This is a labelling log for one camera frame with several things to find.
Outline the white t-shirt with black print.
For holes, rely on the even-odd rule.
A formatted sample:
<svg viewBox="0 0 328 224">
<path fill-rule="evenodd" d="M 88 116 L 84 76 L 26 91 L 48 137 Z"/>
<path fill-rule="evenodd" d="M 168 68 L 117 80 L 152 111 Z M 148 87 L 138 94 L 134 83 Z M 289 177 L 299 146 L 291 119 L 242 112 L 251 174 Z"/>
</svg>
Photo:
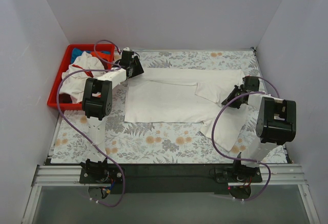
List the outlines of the white t-shirt with black print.
<svg viewBox="0 0 328 224">
<path fill-rule="evenodd" d="M 146 68 L 128 80 L 125 121 L 202 123 L 200 132 L 227 151 L 246 122 L 248 107 L 221 104 L 242 83 L 241 70 Z"/>
</svg>

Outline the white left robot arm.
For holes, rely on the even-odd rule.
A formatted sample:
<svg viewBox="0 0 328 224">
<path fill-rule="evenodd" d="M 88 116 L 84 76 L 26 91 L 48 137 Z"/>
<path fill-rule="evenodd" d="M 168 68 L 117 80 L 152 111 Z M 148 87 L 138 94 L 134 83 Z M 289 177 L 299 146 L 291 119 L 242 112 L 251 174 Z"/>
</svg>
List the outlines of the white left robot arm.
<svg viewBox="0 0 328 224">
<path fill-rule="evenodd" d="M 105 126 L 113 106 L 113 89 L 127 79 L 144 73 L 139 54 L 129 48 L 122 50 L 121 59 L 116 64 L 118 66 L 106 74 L 86 80 L 82 101 L 91 148 L 87 160 L 81 166 L 86 171 L 86 176 L 98 183 L 107 182 L 110 178 L 105 157 Z"/>
</svg>

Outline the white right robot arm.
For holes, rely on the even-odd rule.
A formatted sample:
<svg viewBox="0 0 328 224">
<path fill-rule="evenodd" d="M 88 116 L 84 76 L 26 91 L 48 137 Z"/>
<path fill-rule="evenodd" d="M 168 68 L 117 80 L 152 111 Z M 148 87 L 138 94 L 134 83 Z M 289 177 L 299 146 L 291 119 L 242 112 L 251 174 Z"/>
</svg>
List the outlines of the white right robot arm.
<svg viewBox="0 0 328 224">
<path fill-rule="evenodd" d="M 232 176 L 246 181 L 259 172 L 259 163 L 278 146 L 292 142 L 296 136 L 296 102 L 259 94 L 260 77 L 246 76 L 243 84 L 234 86 L 222 105 L 239 109 L 251 105 L 259 110 L 256 122 L 257 137 L 233 161 Z"/>
</svg>

